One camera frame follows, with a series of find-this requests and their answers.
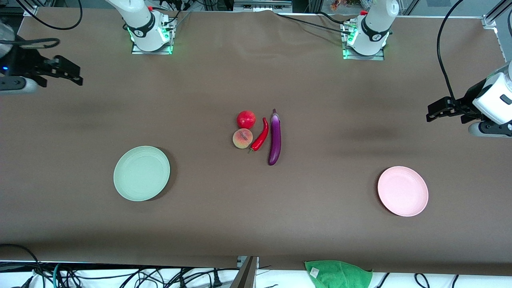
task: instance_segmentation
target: plate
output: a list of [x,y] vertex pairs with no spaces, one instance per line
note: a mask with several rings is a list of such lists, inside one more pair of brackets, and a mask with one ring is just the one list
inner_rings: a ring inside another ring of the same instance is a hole
[[152,146],[126,152],[114,169],[117,192],[131,201],[145,201],[158,195],[169,181],[170,164],[165,154]]
[[418,215],[429,201],[425,181],[416,171],[407,167],[395,166],[384,171],[379,178],[377,190],[382,204],[399,216]]

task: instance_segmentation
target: metal mounting plate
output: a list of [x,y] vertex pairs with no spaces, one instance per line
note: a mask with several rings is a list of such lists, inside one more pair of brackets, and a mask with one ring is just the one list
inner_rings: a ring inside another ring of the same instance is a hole
[[174,39],[176,38],[176,26],[177,26],[177,19],[174,19],[171,23],[168,24],[168,26],[165,26],[163,28],[169,28],[170,30],[167,32],[164,32],[164,35],[167,35],[169,37],[169,42],[165,43],[160,49],[157,49],[155,51],[144,51],[139,49],[135,43],[132,45],[132,54],[137,55],[171,55],[173,53],[174,48]]
[[[354,32],[354,28],[357,27],[357,22],[354,19],[350,19],[349,21],[345,21],[344,24],[339,25],[342,31]],[[366,56],[357,53],[354,48],[347,45],[350,35],[346,35],[341,33],[342,35],[342,48],[343,48],[343,59],[353,59],[353,60],[376,60],[383,61],[384,60],[384,49],[381,48],[379,52],[375,55]]]

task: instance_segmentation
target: toy fruit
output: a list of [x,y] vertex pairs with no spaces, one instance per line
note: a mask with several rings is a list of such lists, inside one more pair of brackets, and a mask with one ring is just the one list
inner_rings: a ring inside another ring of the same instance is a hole
[[251,129],[256,123],[256,115],[249,110],[242,111],[238,114],[237,123],[240,128]]
[[240,149],[249,147],[252,143],[252,132],[249,129],[238,129],[233,134],[233,144]]

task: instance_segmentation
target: white floor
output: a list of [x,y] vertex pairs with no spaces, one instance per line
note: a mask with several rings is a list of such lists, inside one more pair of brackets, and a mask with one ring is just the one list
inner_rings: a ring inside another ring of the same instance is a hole
[[[195,269],[191,273],[210,271],[211,269]],[[95,270],[95,271],[80,271],[77,274],[82,277],[105,277],[124,275],[134,273],[136,270]],[[165,269],[162,270],[164,280],[172,278],[178,269]],[[223,287],[228,285],[234,279],[237,271],[219,271],[219,278],[221,282],[225,283]],[[30,272],[13,272],[13,273],[0,273],[0,288],[11,288],[21,286],[32,273]],[[369,288],[375,288],[380,283],[384,273],[374,273],[372,282]],[[441,274],[426,274],[430,287],[432,288],[451,288],[452,281],[455,275],[441,275]],[[82,280],[83,288],[115,288],[119,287],[127,277],[119,277],[113,279],[102,280]],[[127,288],[132,288],[136,285],[137,277],[134,277],[127,285]],[[267,288],[277,284],[277,288],[314,288],[313,283],[309,279],[306,271],[285,271],[285,270],[258,270],[256,277],[256,288]],[[53,284],[47,280],[46,285],[48,288],[53,287]],[[175,284],[172,288],[177,288],[179,285]],[[188,288],[203,288],[209,286],[209,279],[207,276],[202,276],[189,284]],[[42,287],[40,276],[34,277],[30,288]],[[154,283],[149,281],[144,282],[140,288],[159,288],[162,285],[155,286]],[[391,273],[385,281],[382,288],[419,288],[414,280],[414,274],[405,273]],[[461,275],[456,282],[456,288],[510,288],[512,287],[512,277],[504,276],[469,276]]]

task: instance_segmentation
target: cable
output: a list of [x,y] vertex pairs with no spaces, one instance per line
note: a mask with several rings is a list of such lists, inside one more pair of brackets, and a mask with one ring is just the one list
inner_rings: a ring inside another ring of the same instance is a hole
[[59,269],[60,263],[55,266],[53,270],[53,288],[57,288],[57,271]]
[[181,20],[176,24],[176,28],[178,28],[178,26],[180,26],[180,24],[181,24],[185,19],[187,19],[187,17],[189,17],[191,13],[192,13],[192,12],[191,12],[191,11],[189,11],[189,12],[185,15],[185,17],[181,18]]
[[34,19],[36,19],[39,23],[45,25],[46,27],[49,27],[49,28],[52,28],[52,29],[55,29],[55,30],[71,30],[75,27],[77,27],[80,22],[82,22],[82,17],[83,17],[83,8],[82,8],[82,2],[81,0],[78,0],[78,6],[80,7],[80,17],[78,18],[78,21],[72,25],[72,26],[69,26],[69,27],[56,27],[56,26],[53,26],[53,25],[50,25],[50,24],[47,24],[46,22],[44,22],[43,20],[39,19],[36,15],[34,15],[34,13],[32,13],[30,11],[30,9],[27,9],[27,7],[25,7],[20,0],[16,0],[16,2],[18,2],[18,4],[23,8],[23,10],[25,10],[27,13],[30,14],[30,16],[32,16]]
[[332,18],[329,14],[322,12],[322,11],[316,12],[315,14],[321,14],[321,15],[327,17],[327,19],[329,19],[330,21],[333,21],[334,23],[343,24],[345,22],[345,21],[338,21],[338,20]]
[[181,10],[178,10],[178,13],[176,13],[176,16],[174,16],[174,18],[172,18],[171,20],[167,21],[167,22],[164,22],[163,24],[164,25],[167,25],[169,23],[171,23],[172,21],[174,21],[176,18],[178,18],[178,15],[180,14]]
[[457,279],[459,279],[459,274],[455,275],[455,278],[453,278],[452,288],[455,288],[455,282],[457,282]]
[[[41,264],[40,264],[39,260],[37,260],[37,257],[35,257],[34,253],[32,253],[32,251],[30,251],[27,247],[22,246],[22,245],[18,245],[18,244],[10,244],[10,243],[0,244],[0,248],[1,247],[15,247],[15,248],[19,248],[19,249],[25,250],[28,254],[30,254],[30,257],[32,257],[32,259],[34,259],[34,262],[36,263],[37,268],[39,269],[41,274],[44,274],[44,272],[43,272],[43,270],[41,268]],[[43,288],[46,287],[46,281],[45,281],[44,278],[42,279],[42,286],[43,286]]]
[[384,277],[382,278],[382,280],[380,281],[379,285],[375,288],[382,288],[382,285],[384,285],[384,281],[386,280],[386,278],[389,276],[390,273],[386,273],[384,275]]
[[325,27],[325,26],[318,25],[318,24],[315,24],[315,23],[306,22],[304,20],[300,20],[300,19],[297,19],[297,18],[288,17],[286,15],[281,15],[281,14],[276,14],[276,15],[279,16],[279,17],[287,18],[287,19],[290,19],[290,20],[294,20],[294,21],[297,21],[297,22],[304,23],[304,24],[309,24],[309,25],[317,26],[317,27],[324,28],[324,29],[327,29],[327,30],[335,31],[335,32],[338,32],[338,33],[341,33],[341,34],[347,34],[347,35],[350,34],[349,31],[342,31],[342,30],[339,30],[339,29]]
[[192,274],[192,275],[190,275],[190,276],[187,276],[186,278],[183,278],[183,279],[188,279],[188,278],[190,278],[190,277],[192,277],[192,276],[194,276],[194,275],[197,275],[196,277],[194,277],[194,278],[190,279],[189,281],[187,281],[187,282],[183,283],[179,288],[185,288],[185,287],[186,287],[186,285],[187,285],[188,283],[190,283],[192,280],[194,280],[194,279],[196,279],[196,278],[199,278],[199,277],[202,277],[202,276],[204,276],[204,275],[208,275],[208,277],[210,278],[210,287],[211,287],[211,276],[210,276],[210,272],[213,272],[213,271],[208,271],[208,272],[199,272],[199,273],[195,273],[195,274]]
[[510,10],[510,12],[508,13],[508,19],[507,19],[507,23],[508,23],[508,32],[510,33],[510,35],[512,36],[512,26],[510,25],[510,16],[512,16],[512,9]]
[[[425,280],[426,287],[421,285],[421,283],[418,280],[418,275],[421,275],[423,279]],[[429,281],[426,279],[426,276],[423,273],[416,273],[414,274],[414,280],[416,281],[416,284],[418,284],[421,288],[430,288]]]
[[153,272],[151,272],[151,273],[149,273],[149,274],[145,274],[144,272],[140,272],[140,273],[138,274],[138,276],[139,276],[139,279],[137,280],[138,284],[137,284],[137,282],[135,282],[135,284],[136,284],[136,285],[135,285],[135,288],[140,288],[140,285],[141,285],[144,281],[146,281],[146,280],[153,282],[153,283],[158,287],[158,284],[156,283],[156,281],[154,281],[154,280],[151,278],[151,275],[153,275],[154,273],[156,273],[156,272],[157,272],[158,270],[160,270],[160,269],[161,269],[161,268],[155,269]]
[[215,2],[215,3],[213,3],[213,4],[206,4],[206,3],[203,3],[203,2],[201,2],[201,1],[199,1],[199,0],[196,0],[196,2],[197,2],[197,3],[199,3],[199,4],[204,5],[204,7],[216,7],[216,6],[217,6],[217,4],[219,3],[219,1],[217,1],[217,2]]
[[177,280],[179,280],[180,277],[191,271],[193,268],[182,268],[181,271],[176,274],[169,282],[167,282],[166,285],[163,286],[163,288],[169,288],[172,284],[174,284]]
[[0,40],[0,44],[24,46],[24,45],[44,43],[44,42],[50,42],[50,41],[53,41],[54,43],[52,43],[50,45],[43,45],[42,49],[53,48],[60,44],[59,38],[40,38],[40,39],[33,39],[33,40]]
[[455,107],[464,113],[464,115],[474,118],[473,115],[465,110],[462,109],[459,102],[455,100],[455,95],[453,94],[452,85],[450,84],[450,80],[448,79],[448,74],[446,73],[446,69],[444,68],[443,60],[441,59],[441,34],[443,32],[444,24],[448,20],[448,17],[452,14],[453,10],[464,0],[457,1],[452,8],[448,11],[446,16],[443,19],[443,22],[441,23],[441,27],[439,28],[439,33],[437,34],[437,59],[439,60],[439,66],[441,67],[441,71],[444,76],[444,80],[446,81],[446,86],[448,87],[448,92],[450,93],[450,98],[452,99],[453,104]]
[[217,272],[217,269],[214,269],[214,284],[212,287],[217,288],[220,286],[222,286],[222,282],[221,279],[219,278],[219,273]]
[[116,276],[106,276],[106,277],[81,277],[81,276],[76,276],[76,278],[79,278],[79,279],[85,279],[85,280],[101,280],[101,279],[112,279],[112,278],[119,278],[119,277],[126,277],[126,276],[130,276],[132,275],[133,273],[130,273],[130,274],[124,274],[124,275],[116,275]]

